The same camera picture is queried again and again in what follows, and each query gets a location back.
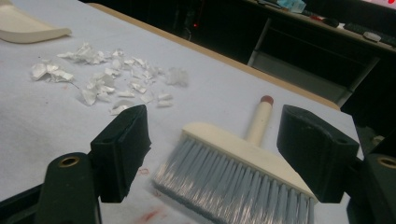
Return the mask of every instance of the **brush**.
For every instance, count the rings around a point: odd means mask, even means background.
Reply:
[[[273,99],[263,96],[247,140],[207,123],[183,127],[154,186],[215,223],[314,223],[314,194],[281,157],[258,147]]]

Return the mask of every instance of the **beige dustpan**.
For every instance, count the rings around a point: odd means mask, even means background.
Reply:
[[[35,43],[71,34],[17,9],[9,0],[0,0],[0,38],[12,43]]]

